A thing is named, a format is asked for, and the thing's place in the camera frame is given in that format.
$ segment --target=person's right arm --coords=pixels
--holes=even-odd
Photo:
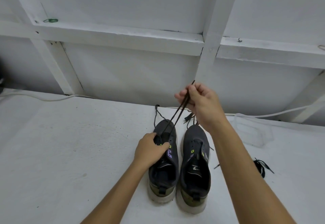
[[[222,110],[217,94],[200,83],[188,85],[175,98],[181,103],[189,91],[189,109],[211,134],[222,173],[240,224],[295,223],[261,177],[244,144]]]

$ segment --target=person's left hand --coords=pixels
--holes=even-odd
[[[143,166],[146,170],[155,164],[161,156],[169,148],[169,143],[165,142],[163,145],[156,145],[153,142],[156,133],[147,133],[140,139],[136,152],[134,153],[133,162],[137,165]]]

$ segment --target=person's left arm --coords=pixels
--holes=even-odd
[[[166,142],[158,146],[153,142],[156,133],[147,133],[136,148],[134,160],[95,209],[81,224],[119,224],[141,178],[169,148]]]

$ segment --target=hand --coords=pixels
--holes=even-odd
[[[140,139],[136,152],[134,153],[133,162],[137,165],[143,166],[146,170],[155,164],[161,156],[169,148],[169,143],[165,142],[159,146],[153,142],[156,133],[147,133]]]
[[[191,97],[187,107],[195,114],[198,122],[207,132],[213,131],[217,123],[227,120],[218,95],[213,90],[201,83],[188,85],[184,90],[175,94],[179,103],[182,103],[187,91]]]

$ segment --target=transparent plastic object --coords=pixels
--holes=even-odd
[[[245,144],[262,148],[267,142],[273,141],[272,126],[267,120],[248,117],[237,113],[233,127]]]

